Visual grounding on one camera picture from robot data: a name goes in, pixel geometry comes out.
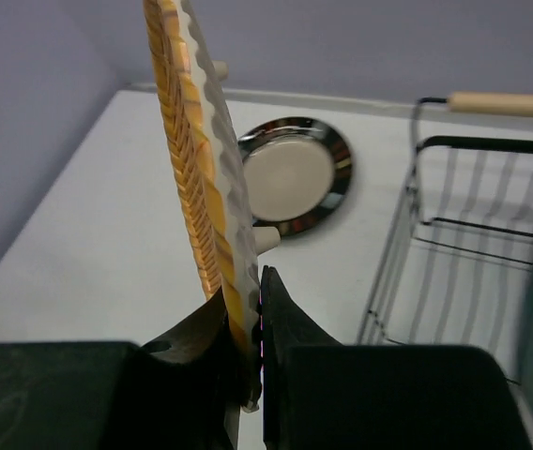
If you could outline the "dark striped plate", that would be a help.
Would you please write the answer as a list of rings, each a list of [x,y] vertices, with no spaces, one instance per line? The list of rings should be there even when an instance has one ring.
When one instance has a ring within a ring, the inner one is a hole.
[[[343,204],[353,178],[345,136],[311,117],[268,121],[237,139],[255,227],[290,238],[319,226]]]

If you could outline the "woven bamboo plate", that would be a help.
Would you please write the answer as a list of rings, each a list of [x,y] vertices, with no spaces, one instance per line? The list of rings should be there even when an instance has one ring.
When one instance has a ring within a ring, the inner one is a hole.
[[[193,258],[206,297],[222,293],[241,358],[240,406],[258,408],[259,254],[279,232],[252,225],[247,183],[221,83],[229,73],[208,52],[188,1],[143,3],[160,114]]]

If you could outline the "black wire dish rack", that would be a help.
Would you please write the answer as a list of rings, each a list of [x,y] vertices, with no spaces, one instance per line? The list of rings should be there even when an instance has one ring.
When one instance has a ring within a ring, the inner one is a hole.
[[[458,115],[445,97],[419,99],[358,343],[476,346],[516,383],[532,268],[533,119]]]

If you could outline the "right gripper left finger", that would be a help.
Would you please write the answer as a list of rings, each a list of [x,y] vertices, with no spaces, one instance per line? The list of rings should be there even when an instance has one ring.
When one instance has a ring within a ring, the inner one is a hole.
[[[220,294],[145,345],[0,342],[0,449],[232,449]]]

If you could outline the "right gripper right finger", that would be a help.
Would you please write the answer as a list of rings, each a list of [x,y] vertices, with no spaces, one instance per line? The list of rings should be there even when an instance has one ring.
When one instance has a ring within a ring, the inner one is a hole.
[[[528,449],[499,364],[458,345],[344,345],[262,273],[269,449]]]

